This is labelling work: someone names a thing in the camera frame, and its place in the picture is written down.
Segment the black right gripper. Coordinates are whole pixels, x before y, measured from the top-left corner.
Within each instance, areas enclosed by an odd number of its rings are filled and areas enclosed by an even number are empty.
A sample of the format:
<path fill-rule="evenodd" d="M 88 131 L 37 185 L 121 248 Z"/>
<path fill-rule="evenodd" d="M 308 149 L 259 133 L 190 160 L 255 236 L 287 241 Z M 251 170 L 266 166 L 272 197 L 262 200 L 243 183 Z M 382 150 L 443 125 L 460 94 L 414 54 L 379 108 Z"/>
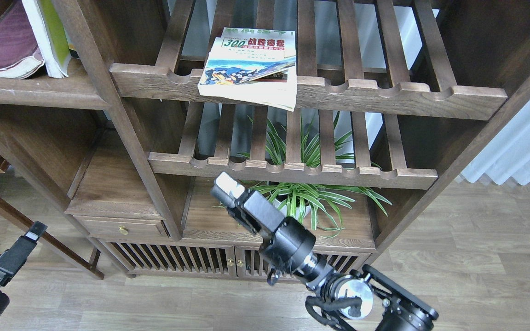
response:
<path fill-rule="evenodd" d="M 215 178 L 211 195 L 250 233 L 261 235 L 259 255 L 272 268 L 296 276 L 313 274 L 316 237 L 296 219 L 282 214 L 257 191 L 246 190 L 226 172 Z"/>

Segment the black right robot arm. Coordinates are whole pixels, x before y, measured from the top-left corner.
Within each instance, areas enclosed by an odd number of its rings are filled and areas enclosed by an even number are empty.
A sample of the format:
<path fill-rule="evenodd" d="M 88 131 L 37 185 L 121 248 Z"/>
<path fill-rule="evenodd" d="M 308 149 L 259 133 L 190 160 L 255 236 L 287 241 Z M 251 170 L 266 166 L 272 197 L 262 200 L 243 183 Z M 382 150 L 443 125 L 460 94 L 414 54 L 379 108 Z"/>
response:
<path fill-rule="evenodd" d="M 286 273 L 313 292 L 306 298 L 305 308 L 318 323 L 337 331 L 351 331 L 348 320 L 366 318 L 377 297 L 384 308 L 377 330 L 433 329 L 439 314 L 429 304 L 368 264 L 360 271 L 340 273 L 314 252 L 314 235 L 296 219 L 282 214 L 258 191 L 245 188 L 223 172 L 215 178 L 211 193 L 232 218 L 250 233 L 261 235 L 259 255 L 271 266 L 269 285 L 275 285 Z"/>

